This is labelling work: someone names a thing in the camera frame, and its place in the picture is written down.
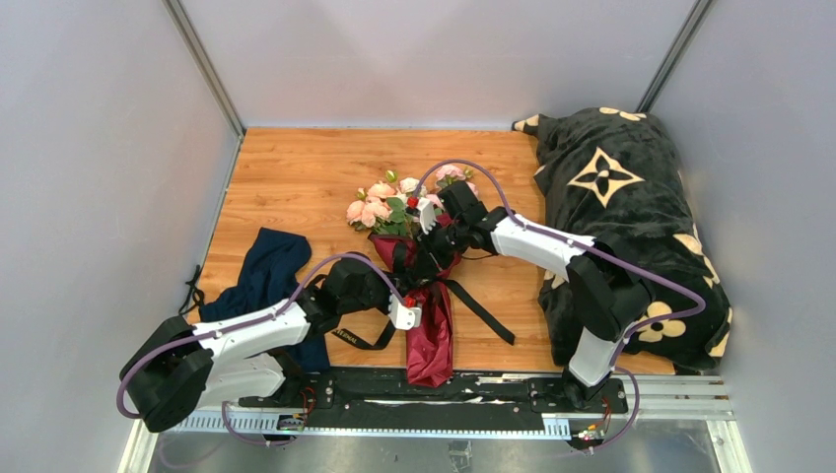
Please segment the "pink fake flower bouquet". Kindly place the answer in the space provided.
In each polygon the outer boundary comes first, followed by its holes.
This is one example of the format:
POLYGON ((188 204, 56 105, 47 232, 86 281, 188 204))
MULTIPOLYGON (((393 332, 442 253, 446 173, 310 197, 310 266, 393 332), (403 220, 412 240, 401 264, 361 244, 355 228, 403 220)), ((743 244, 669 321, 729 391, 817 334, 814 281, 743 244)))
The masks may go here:
POLYGON ((453 183, 464 182, 478 197, 479 191, 472 182, 473 178, 474 172, 468 167, 443 165, 419 185, 419 178, 399 178, 394 170, 387 170, 382 180, 357 190, 355 200, 346 209, 346 223, 357 232, 411 237, 420 229, 418 217, 407 211, 408 199, 416 189, 419 190, 418 200, 429 201, 430 208, 440 221, 441 215, 446 214, 440 192, 453 183))

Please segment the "dark red wrapping paper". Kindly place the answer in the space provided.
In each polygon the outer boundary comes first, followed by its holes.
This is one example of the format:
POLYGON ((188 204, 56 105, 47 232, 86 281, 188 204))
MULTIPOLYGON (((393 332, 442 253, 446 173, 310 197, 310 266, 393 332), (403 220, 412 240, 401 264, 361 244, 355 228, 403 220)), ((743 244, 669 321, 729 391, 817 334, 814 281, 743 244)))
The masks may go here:
POLYGON ((369 241, 398 281, 398 291, 422 309, 419 326, 406 332, 407 381, 438 387, 453 375, 453 309, 443 281, 460 263, 461 254, 444 254, 437 265, 410 237, 371 234, 369 241))

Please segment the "black floral plush blanket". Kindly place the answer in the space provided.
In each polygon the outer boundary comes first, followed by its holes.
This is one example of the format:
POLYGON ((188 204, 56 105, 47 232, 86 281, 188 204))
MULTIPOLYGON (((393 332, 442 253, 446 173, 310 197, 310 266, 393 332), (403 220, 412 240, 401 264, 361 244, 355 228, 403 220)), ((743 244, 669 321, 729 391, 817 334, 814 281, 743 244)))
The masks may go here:
POLYGON ((624 351, 649 353, 679 372, 716 369, 731 332, 732 305, 699 239, 679 173, 677 150, 662 122, 643 112, 590 107, 563 117, 537 114, 513 130, 536 140, 534 182, 544 197, 547 227, 579 236, 617 234, 634 264, 698 294, 705 309, 655 286, 624 351))

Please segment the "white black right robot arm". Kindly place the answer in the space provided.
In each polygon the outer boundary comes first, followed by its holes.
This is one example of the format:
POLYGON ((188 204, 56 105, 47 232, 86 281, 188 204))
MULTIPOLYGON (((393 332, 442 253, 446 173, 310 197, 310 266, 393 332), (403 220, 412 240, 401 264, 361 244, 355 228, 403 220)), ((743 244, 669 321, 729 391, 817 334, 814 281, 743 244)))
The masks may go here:
POLYGON ((420 226, 415 266, 442 271, 468 249, 513 257, 562 278, 571 291, 573 314, 583 326, 564 370, 563 397, 588 411, 602 397, 601 385, 614 370, 616 350, 655 295, 636 274, 631 248, 618 236, 577 236, 534 223, 505 206, 488 210, 463 181, 439 196, 451 222, 439 222, 438 205, 409 196, 405 211, 420 226))

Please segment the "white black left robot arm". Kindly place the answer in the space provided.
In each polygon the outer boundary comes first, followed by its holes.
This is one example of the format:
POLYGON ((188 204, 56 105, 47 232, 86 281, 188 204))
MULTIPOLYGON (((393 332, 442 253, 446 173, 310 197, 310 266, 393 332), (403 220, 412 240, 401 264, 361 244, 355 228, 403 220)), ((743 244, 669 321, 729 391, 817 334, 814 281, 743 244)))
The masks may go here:
POLYGON ((118 375, 116 409, 151 433, 180 424, 194 411, 245 397, 267 397, 279 407, 302 394, 300 378, 271 356, 324 334, 343 315, 376 309, 388 327, 419 326, 416 300, 367 256, 340 253, 319 262, 286 299, 215 322, 182 316, 162 321, 118 375))

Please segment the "navy blue cloth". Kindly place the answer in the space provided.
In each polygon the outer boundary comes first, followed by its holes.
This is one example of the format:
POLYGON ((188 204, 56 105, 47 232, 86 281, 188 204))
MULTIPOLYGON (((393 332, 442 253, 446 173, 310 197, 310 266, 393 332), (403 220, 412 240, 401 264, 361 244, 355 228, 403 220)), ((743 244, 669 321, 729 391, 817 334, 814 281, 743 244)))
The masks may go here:
POLYGON ((297 289, 296 273, 311 257, 304 236, 261 228, 245 254, 237 283, 215 301, 201 305, 200 319, 227 320, 281 302, 297 289))

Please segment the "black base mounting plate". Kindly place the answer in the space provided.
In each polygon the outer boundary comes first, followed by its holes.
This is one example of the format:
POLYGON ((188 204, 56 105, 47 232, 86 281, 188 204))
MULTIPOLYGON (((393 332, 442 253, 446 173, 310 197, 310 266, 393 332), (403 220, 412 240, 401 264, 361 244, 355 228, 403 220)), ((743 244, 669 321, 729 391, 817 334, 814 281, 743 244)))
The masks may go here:
POLYGON ((545 414, 598 421, 625 414, 621 380, 612 378, 589 401, 571 398, 558 373, 455 372, 438 387, 408 383, 400 369, 332 368, 294 375, 268 397, 239 400, 247 408, 311 409, 312 428, 523 432, 543 428, 545 414))

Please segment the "aluminium frame rail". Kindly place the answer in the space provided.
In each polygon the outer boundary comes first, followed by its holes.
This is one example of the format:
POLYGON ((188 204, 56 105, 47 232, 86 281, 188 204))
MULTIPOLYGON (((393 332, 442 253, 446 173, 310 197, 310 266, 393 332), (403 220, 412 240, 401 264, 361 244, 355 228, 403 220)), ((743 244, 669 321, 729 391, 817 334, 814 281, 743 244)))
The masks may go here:
POLYGON ((459 371, 426 387, 399 369, 334 368, 294 374, 266 397, 175 414, 164 429, 235 433, 258 445, 303 436, 556 440, 573 457, 618 444, 643 420, 702 422, 722 471, 751 468, 724 383, 708 375, 618 370, 585 398, 558 373, 459 371))

